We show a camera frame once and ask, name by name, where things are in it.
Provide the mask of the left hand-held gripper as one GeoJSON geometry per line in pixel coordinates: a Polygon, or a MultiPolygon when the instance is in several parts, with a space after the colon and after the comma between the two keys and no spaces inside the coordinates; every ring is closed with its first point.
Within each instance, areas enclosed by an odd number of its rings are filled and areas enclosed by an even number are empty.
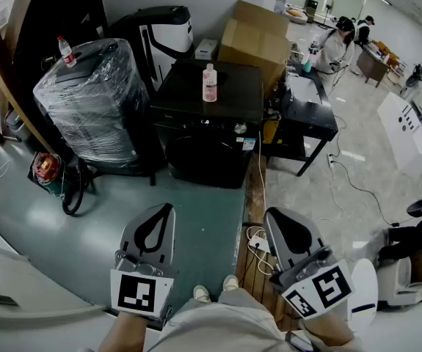
{"type": "Polygon", "coordinates": [[[148,208],[131,220],[110,271],[112,308],[159,319],[174,282],[174,249],[175,209],[170,203],[148,208]]]}

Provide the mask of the black washing machine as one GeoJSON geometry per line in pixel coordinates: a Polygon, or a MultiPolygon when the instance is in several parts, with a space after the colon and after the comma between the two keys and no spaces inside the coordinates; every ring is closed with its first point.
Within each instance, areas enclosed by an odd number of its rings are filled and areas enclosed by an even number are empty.
{"type": "Polygon", "coordinates": [[[207,62],[180,59],[151,101],[151,114],[171,175],[220,188],[239,188],[263,121],[259,68],[214,62],[217,100],[203,100],[207,62]],[[235,124],[247,125],[245,134],[235,124]]]}

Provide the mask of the red and black vacuum cleaner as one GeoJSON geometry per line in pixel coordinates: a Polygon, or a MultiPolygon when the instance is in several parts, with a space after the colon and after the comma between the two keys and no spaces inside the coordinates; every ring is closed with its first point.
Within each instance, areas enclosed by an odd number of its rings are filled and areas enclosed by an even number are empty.
{"type": "Polygon", "coordinates": [[[48,193],[62,197],[62,163],[50,153],[37,153],[32,162],[32,178],[48,193]]]}

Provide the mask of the white rounded device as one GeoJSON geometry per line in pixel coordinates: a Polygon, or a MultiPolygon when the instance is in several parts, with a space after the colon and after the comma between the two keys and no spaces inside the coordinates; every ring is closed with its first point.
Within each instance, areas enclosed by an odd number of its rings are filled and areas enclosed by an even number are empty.
{"type": "Polygon", "coordinates": [[[353,332],[368,328],[373,322],[379,299],[376,270],[366,258],[352,266],[354,293],[347,300],[347,318],[353,332]]]}

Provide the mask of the person's left shoe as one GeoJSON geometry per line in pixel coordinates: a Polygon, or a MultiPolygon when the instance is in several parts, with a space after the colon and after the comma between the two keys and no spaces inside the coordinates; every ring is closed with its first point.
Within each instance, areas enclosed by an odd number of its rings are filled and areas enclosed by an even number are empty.
{"type": "Polygon", "coordinates": [[[193,298],[202,303],[210,303],[211,297],[208,290],[203,285],[197,285],[193,289],[193,298]]]}

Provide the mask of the white curved counter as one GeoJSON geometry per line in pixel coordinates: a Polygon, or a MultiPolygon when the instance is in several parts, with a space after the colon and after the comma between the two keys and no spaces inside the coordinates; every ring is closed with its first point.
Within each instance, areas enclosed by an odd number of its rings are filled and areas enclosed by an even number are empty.
{"type": "Polygon", "coordinates": [[[37,270],[0,235],[0,329],[47,328],[114,317],[37,270]]]}

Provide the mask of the wooden plank platform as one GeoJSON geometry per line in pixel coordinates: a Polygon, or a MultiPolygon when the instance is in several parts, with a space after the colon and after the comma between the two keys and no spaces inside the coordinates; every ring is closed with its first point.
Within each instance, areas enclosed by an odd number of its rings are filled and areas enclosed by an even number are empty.
{"type": "Polygon", "coordinates": [[[269,310],[276,320],[279,329],[283,329],[285,317],[285,302],[282,300],[269,281],[269,264],[275,264],[273,257],[260,252],[258,256],[263,263],[250,251],[248,238],[253,234],[262,236],[258,229],[263,226],[263,181],[265,179],[266,159],[259,159],[254,153],[250,160],[246,176],[246,193],[244,216],[241,225],[239,251],[236,261],[236,276],[240,286],[244,288],[257,302],[269,310]]]}

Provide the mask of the black table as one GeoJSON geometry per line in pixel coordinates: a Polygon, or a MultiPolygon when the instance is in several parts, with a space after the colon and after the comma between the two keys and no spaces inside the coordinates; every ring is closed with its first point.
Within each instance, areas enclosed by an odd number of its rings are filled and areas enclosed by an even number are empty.
{"type": "Polygon", "coordinates": [[[317,102],[302,100],[288,88],[280,98],[280,119],[273,137],[261,140],[260,153],[267,159],[284,158],[302,163],[296,173],[302,176],[328,142],[338,133],[338,124],[330,106],[321,79],[316,70],[303,70],[303,65],[289,62],[293,68],[287,72],[292,81],[303,84],[312,82],[316,89],[317,102]]]}

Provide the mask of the plastic-wrapped black appliance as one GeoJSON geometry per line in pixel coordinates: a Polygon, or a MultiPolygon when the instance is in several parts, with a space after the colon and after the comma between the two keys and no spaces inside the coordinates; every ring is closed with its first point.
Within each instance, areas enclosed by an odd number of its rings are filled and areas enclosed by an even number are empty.
{"type": "Polygon", "coordinates": [[[117,175],[146,172],[148,95],[127,40],[78,45],[76,64],[58,61],[35,85],[47,120],[87,165],[117,175]]]}

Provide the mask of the brown wooden desk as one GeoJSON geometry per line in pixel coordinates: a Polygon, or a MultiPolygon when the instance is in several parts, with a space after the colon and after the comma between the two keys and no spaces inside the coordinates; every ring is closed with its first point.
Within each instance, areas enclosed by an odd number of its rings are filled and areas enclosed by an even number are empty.
{"type": "Polygon", "coordinates": [[[369,80],[375,81],[376,88],[379,87],[390,69],[387,64],[387,57],[383,56],[379,52],[379,48],[372,42],[363,46],[356,65],[365,77],[365,82],[368,83],[369,80]]]}

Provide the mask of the large cardboard box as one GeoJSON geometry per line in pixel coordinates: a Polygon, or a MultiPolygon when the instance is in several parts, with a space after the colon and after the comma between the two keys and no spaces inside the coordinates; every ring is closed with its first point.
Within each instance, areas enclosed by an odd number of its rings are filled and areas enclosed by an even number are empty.
{"type": "Polygon", "coordinates": [[[286,16],[238,0],[223,32],[218,60],[260,68],[267,98],[290,57],[288,25],[286,16]]]}

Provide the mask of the red label water bottle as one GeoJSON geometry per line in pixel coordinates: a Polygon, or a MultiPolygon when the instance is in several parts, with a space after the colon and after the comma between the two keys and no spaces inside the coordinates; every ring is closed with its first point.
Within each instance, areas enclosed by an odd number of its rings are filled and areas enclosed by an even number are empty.
{"type": "Polygon", "coordinates": [[[62,58],[65,62],[65,64],[68,67],[73,67],[76,65],[76,57],[73,53],[72,48],[68,44],[68,42],[64,39],[62,35],[58,36],[58,46],[59,51],[62,55],[62,58]]]}

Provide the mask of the small white box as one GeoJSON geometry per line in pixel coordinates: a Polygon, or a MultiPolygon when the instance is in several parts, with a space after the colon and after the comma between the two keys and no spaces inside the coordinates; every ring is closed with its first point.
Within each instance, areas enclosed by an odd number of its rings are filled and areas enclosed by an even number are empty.
{"type": "Polygon", "coordinates": [[[215,60],[217,58],[218,41],[202,39],[195,49],[195,59],[215,60]]]}

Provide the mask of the black and white appliance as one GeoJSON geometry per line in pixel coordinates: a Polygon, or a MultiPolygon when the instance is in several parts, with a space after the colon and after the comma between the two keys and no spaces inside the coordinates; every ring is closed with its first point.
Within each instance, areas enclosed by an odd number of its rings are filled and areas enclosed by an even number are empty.
{"type": "Polygon", "coordinates": [[[176,60],[194,54],[191,15],[185,6],[138,10],[112,24],[110,35],[129,42],[149,95],[159,89],[176,60]]]}

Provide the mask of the brown wooden frame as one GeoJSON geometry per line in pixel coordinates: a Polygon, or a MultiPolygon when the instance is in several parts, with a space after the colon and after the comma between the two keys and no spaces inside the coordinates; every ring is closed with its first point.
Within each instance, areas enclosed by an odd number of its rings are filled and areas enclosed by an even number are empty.
{"type": "Polygon", "coordinates": [[[15,67],[9,48],[0,34],[0,97],[8,102],[25,122],[28,129],[50,153],[55,149],[52,144],[55,138],[49,134],[49,127],[44,122],[39,108],[33,100],[32,92],[23,87],[15,67]]]}

